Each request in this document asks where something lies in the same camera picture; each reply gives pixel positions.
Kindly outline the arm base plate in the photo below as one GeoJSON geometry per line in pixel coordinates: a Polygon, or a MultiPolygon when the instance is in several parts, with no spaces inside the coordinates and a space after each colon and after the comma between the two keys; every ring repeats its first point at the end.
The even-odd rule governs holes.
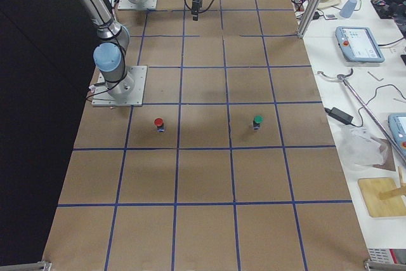
{"type": "Polygon", "coordinates": [[[145,92],[147,66],[127,66],[127,76],[114,89],[105,92],[107,87],[102,73],[99,73],[98,82],[102,83],[95,89],[92,99],[94,107],[141,107],[145,92]]]}
{"type": "Polygon", "coordinates": [[[157,0],[119,0],[118,10],[156,10],[157,0]]]}

